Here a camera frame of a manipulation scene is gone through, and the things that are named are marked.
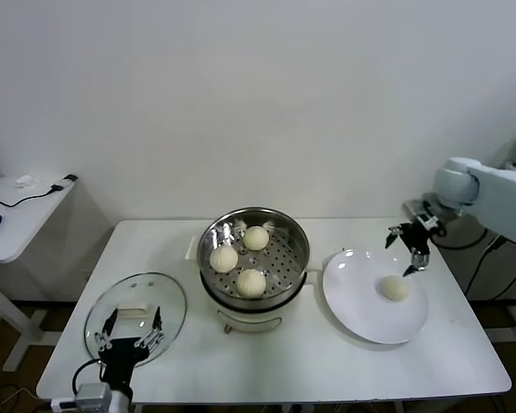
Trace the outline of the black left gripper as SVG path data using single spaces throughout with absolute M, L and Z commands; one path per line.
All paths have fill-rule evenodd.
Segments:
M 100 331 L 94 334 L 100 361 L 105 365 L 102 380 L 107 383 L 129 383 L 135 366 L 150 356 L 148 347 L 156 346 L 163 339 L 160 307 L 157 307 L 150 330 L 137 337 L 117 338 L 110 342 L 118 312 L 113 311 Z

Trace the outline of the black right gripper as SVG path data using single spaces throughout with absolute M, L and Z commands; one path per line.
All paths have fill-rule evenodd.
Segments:
M 411 262 L 402 276 L 424 271 L 429 263 L 429 231 L 416 221 L 389 227 L 388 231 L 384 246 L 386 249 L 400 237 L 410 252 Z

